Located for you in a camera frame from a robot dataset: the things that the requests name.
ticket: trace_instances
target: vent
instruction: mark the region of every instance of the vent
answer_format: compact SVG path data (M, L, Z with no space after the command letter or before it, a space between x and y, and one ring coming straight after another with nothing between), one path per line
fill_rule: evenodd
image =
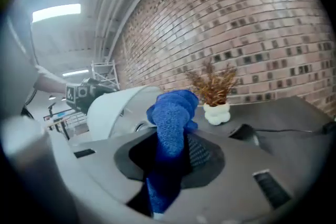
M82 158L82 157L91 155L93 153L96 153L96 152L89 148L88 150L74 152L74 155L76 156L76 158Z
M288 193L271 176L268 170L256 172L253 177L273 209L277 209L290 200Z

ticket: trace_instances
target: brick wall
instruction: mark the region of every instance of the brick wall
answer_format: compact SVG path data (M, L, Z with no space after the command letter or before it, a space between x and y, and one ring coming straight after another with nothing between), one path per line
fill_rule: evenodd
M113 57L122 89L185 88L211 57L238 68L230 103L292 95L335 110L333 31L319 0L142 0Z

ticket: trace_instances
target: white wall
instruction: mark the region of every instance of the white wall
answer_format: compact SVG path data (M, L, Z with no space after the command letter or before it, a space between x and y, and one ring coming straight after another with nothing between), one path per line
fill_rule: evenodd
M42 125L45 125L43 120L44 116L49 115L48 106L56 102L53 106L53 114L61 112L63 110L70 109L66 101L61 101L61 98L64 96L62 94L53 94L56 96L56 99L49 100L50 93L37 91L32 102L27 106L28 111L33 115L34 119L40 122Z

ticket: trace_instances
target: metal frame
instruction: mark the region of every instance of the metal frame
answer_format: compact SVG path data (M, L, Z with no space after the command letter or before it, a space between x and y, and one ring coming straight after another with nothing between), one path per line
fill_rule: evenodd
M101 72L99 72L99 67L110 67L111 69L104 74L112 75L112 78L106 78L102 75ZM94 61L91 62L91 71L92 71L92 76L94 79L99 80L100 82L109 82L111 85L114 85L120 90L120 85L118 81L118 76L117 76L117 71L116 71L116 63L114 60L111 62L97 62L95 63Z

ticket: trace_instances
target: white pot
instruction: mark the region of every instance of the white pot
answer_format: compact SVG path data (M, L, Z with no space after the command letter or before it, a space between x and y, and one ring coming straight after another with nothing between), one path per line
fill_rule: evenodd
M212 125L220 125L222 122L228 122L230 120L230 105L228 103L217 106L209 106L205 103L203 109L205 111L205 118Z

